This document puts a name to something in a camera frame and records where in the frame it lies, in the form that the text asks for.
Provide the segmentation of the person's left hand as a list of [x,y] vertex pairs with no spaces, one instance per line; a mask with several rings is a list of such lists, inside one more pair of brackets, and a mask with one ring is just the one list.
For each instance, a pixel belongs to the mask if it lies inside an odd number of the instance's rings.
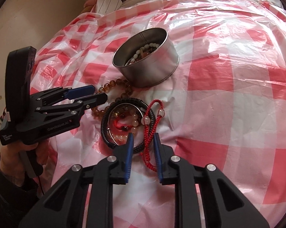
[[0,151],[0,171],[17,187],[21,187],[25,180],[25,166],[19,156],[21,151],[36,152],[36,161],[39,165],[45,165],[49,156],[49,140],[46,139],[33,145],[25,145],[21,141],[3,146]]

